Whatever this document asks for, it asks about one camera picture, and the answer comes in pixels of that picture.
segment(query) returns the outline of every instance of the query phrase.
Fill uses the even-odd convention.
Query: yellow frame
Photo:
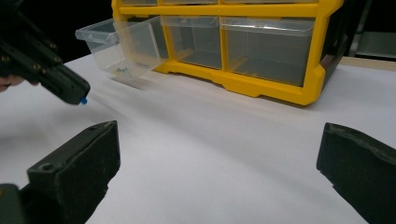
[[[329,19],[343,3],[343,0],[318,0],[316,3],[231,5],[224,4],[220,0],[216,5],[164,6],[162,5],[162,0],[158,0],[158,6],[156,7],[132,7],[124,6],[121,0],[112,0],[112,8],[113,18],[115,20],[123,20],[132,16],[148,17],[150,15],[313,18],[315,19],[315,26],[306,65],[304,85],[302,87],[225,71],[227,59],[225,58],[225,34],[222,29],[220,29],[222,70],[176,61],[173,48],[170,47],[171,42],[166,27],[163,27],[163,31],[168,48],[169,60],[155,68],[155,71],[165,74],[183,73],[209,79],[222,85],[228,91],[238,92],[251,97],[264,95],[298,105],[309,105],[319,98],[325,79],[326,71],[320,65],[320,57]]]

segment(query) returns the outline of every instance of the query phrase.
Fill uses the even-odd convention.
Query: open drawer
[[[110,19],[76,30],[98,67],[110,77],[140,77],[167,59],[160,17],[144,20]]]

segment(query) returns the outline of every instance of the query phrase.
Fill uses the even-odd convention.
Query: plastic bin
[[[318,0],[224,0],[225,4],[316,3]]]
[[[163,0],[163,5],[211,5],[218,2],[218,0]]]
[[[221,18],[226,70],[303,86],[314,21]]]
[[[218,17],[162,16],[162,22],[179,62],[221,68]]]
[[[160,17],[145,21],[110,19],[76,30],[76,38],[86,41],[98,67],[111,77],[139,77],[163,63],[167,51],[161,35]]]
[[[157,6],[157,0],[122,0],[125,6]]]

